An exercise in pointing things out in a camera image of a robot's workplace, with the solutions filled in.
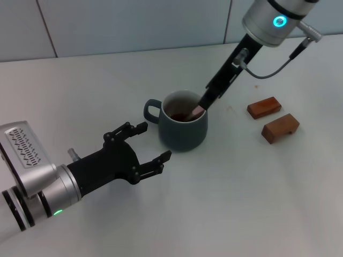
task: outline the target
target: green indicator light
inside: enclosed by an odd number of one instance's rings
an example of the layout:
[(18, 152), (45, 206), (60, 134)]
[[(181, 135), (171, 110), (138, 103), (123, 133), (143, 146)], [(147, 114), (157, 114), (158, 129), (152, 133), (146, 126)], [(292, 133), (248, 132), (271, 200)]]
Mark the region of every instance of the green indicator light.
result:
[(58, 210), (57, 212), (54, 213), (54, 215), (57, 215), (59, 213), (61, 213), (63, 210)]

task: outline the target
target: brown wooden block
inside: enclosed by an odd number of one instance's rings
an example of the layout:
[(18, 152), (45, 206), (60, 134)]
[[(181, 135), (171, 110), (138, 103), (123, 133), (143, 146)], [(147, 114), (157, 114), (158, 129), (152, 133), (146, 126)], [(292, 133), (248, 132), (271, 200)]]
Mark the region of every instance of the brown wooden block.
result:
[(262, 118), (281, 110), (281, 104), (275, 97), (248, 105), (247, 111), (254, 119)]
[(287, 114), (264, 125), (262, 136), (272, 144), (283, 135), (293, 134), (299, 125), (300, 123), (291, 114)]

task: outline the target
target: robotic arm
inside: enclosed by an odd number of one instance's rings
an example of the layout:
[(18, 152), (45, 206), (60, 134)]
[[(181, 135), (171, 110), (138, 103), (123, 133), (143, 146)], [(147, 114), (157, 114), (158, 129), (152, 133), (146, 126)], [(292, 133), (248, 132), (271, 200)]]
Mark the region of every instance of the robotic arm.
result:
[[(247, 34), (208, 83), (199, 106), (207, 110), (217, 98), (223, 96), (243, 70), (258, 79), (270, 78), (281, 71), (312, 41), (318, 42), (322, 38), (321, 33), (302, 21), (318, 1), (255, 0), (243, 18), (243, 27)], [(260, 77), (253, 74), (247, 64), (261, 47), (278, 47), (295, 27), (301, 29), (307, 38), (289, 56), (289, 60), (271, 75)]]
[(135, 185), (161, 174), (171, 151), (139, 164), (125, 140), (147, 131), (126, 122), (103, 136), (103, 148), (84, 158), (73, 149), (73, 163), (55, 167), (27, 122), (0, 126), (0, 152), (16, 186), (0, 193), (0, 243), (35, 224), (57, 215), (97, 188), (115, 179)]

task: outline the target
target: white table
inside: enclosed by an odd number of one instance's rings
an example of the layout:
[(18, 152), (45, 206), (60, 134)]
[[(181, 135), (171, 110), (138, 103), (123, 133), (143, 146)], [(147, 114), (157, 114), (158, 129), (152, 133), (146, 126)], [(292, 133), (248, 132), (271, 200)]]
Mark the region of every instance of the white table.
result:
[[(276, 70), (302, 39), (263, 48), (249, 67)], [(204, 143), (162, 175), (116, 180), (0, 245), (0, 256), (290, 257), (343, 254), (343, 36), (326, 36), (279, 75), (243, 72), (209, 111)], [(28, 120), (56, 164), (144, 121), (143, 106), (199, 94), (236, 44), (0, 64), (0, 124)], [(253, 120), (270, 96), (282, 110)], [(269, 145), (263, 125), (291, 113), (298, 131)], [(129, 140), (141, 162), (166, 150), (157, 127)], [(0, 190), (14, 181), (0, 162)]]

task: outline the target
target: mug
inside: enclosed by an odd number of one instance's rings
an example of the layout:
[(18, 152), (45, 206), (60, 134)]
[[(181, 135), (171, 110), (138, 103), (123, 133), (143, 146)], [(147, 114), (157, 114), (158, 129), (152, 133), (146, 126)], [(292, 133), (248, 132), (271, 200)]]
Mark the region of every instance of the mug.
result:
[[(186, 117), (198, 105), (200, 96), (188, 90), (168, 95), (163, 102), (150, 99), (144, 106), (144, 118), (158, 124), (159, 137), (169, 148), (189, 151), (199, 146), (205, 139), (208, 127), (207, 111), (196, 120), (180, 122), (171, 117)], [(149, 113), (149, 107), (160, 109), (159, 116)]]

